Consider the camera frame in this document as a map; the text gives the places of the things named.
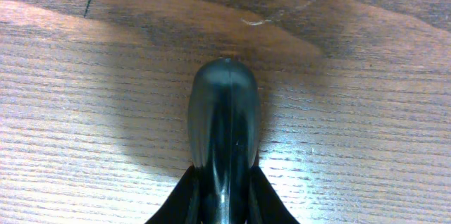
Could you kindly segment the black yellow screwdriver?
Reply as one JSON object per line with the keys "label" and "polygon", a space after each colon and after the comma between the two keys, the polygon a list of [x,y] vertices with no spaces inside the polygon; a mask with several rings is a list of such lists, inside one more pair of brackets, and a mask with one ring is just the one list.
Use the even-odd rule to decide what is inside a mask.
{"label": "black yellow screwdriver", "polygon": [[258,149],[260,100],[250,69],[220,58],[194,77],[187,129],[203,223],[244,223]]}

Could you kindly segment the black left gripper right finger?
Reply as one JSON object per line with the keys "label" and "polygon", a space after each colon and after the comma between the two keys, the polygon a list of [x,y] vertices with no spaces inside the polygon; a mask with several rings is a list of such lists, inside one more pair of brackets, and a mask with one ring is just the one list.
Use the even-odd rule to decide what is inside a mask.
{"label": "black left gripper right finger", "polygon": [[299,224],[258,166],[250,169],[248,207],[249,224]]}

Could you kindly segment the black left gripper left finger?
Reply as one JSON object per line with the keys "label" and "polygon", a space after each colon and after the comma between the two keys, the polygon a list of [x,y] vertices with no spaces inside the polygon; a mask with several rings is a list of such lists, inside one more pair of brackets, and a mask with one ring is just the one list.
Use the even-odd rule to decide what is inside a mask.
{"label": "black left gripper left finger", "polygon": [[190,166],[161,208],[145,224],[200,224],[199,180]]}

